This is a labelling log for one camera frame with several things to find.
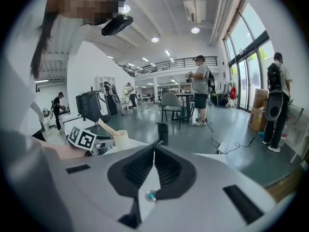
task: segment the person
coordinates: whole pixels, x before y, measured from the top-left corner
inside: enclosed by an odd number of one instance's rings
[[[194,123],[194,126],[206,126],[206,101],[209,95],[208,77],[209,68],[205,64],[203,55],[194,58],[195,65],[198,66],[195,73],[190,73],[187,77],[192,78],[192,92],[194,93],[195,108],[199,109],[199,120]]]
[[[274,121],[267,122],[263,144],[269,145],[268,146],[269,150],[279,153],[280,148],[278,147],[278,144],[281,138],[281,133],[283,131],[285,121],[287,119],[288,108],[289,108],[288,102],[291,94],[291,86],[290,86],[291,76],[289,70],[283,64],[283,58],[281,53],[279,52],[275,53],[274,64],[276,64],[280,69],[283,103],[281,112],[277,119],[275,132],[273,132]]]
[[[10,106],[2,112],[6,118],[0,122],[6,131],[18,131],[24,136],[38,139],[41,133],[42,111],[36,103],[35,80],[39,77],[39,70],[43,54],[47,51],[53,25],[60,15],[84,24],[102,24],[118,13],[118,7],[125,0],[32,0],[24,7],[8,34],[1,55],[0,78],[7,94],[1,97],[10,100],[14,97],[19,101],[17,105],[21,113],[11,113]],[[49,144],[38,141],[42,146],[53,148],[60,157],[74,158],[84,156],[84,150],[72,147]]]
[[[132,106],[133,106],[132,109],[137,109],[137,105],[135,103],[135,98],[136,98],[135,88],[132,86],[131,83],[127,83],[127,87],[129,89],[129,92],[130,92],[130,99],[131,99]]]
[[[105,87],[105,97],[107,98],[108,108],[110,109],[111,116],[118,115],[117,105],[112,98],[114,95],[112,92],[112,87],[109,82],[104,82],[103,84]]]
[[[53,105],[54,105],[54,115],[56,117],[56,125],[57,125],[57,129],[58,131],[62,131],[61,129],[61,126],[60,126],[60,122],[59,122],[59,113],[60,113],[60,109],[62,110],[65,110],[65,106],[60,106],[60,99],[63,98],[63,93],[60,92],[58,94],[58,96],[56,98],[54,98],[54,102],[53,102]]]

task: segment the black railing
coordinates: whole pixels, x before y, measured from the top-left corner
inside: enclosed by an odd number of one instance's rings
[[[179,69],[179,68],[186,68],[186,67],[194,67],[195,62],[192,60],[192,58],[180,58],[180,59],[175,59],[175,60],[170,60],[170,61],[164,61],[160,63],[155,63],[153,65],[147,65],[139,69],[129,69],[130,71],[128,72],[128,68],[121,66],[128,74],[131,74],[133,71],[133,76],[140,76],[140,75],[145,75],[148,73],[153,73],[153,72],[159,72],[159,71],[165,71],[165,70],[172,70],[172,69]],[[205,64],[207,66],[217,66],[217,57],[205,57]]]

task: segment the t-shirt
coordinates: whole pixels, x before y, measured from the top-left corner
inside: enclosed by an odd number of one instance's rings
[[[33,135],[41,129],[38,114],[30,107],[36,100],[35,80],[30,75],[30,64],[42,33],[47,0],[32,0],[15,21],[4,45],[3,58],[7,62],[0,77],[6,83],[6,93],[2,101],[14,99],[11,105],[1,109],[5,120],[1,121],[5,130]]]
[[[135,94],[135,88],[133,86],[129,87],[130,95]]]
[[[208,87],[208,76],[209,76],[209,68],[206,64],[202,64],[198,67],[196,74],[202,73],[204,75],[203,79],[197,80],[192,79],[192,92],[195,94],[209,94]]]
[[[59,99],[59,97],[56,97],[56,98],[54,99],[54,112],[55,112],[55,113],[59,113],[59,111],[60,111],[60,108],[57,106],[57,103],[60,104],[60,99]]]
[[[289,96],[289,90],[288,87],[286,86],[286,81],[291,81],[291,76],[288,68],[284,65],[281,64],[280,66],[280,76],[281,76],[281,82],[282,82],[282,91]]]

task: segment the paper cup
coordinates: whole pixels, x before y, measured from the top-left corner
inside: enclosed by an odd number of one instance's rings
[[[130,149],[130,141],[126,130],[117,131],[120,136],[114,136],[115,145],[118,150]]]

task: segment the gray t-shirt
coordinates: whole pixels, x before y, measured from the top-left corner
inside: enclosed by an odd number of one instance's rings
[[[192,79],[192,92],[195,94],[209,94],[208,77],[209,68],[206,64],[202,64],[198,67],[196,74],[203,73],[204,78],[200,80]]]

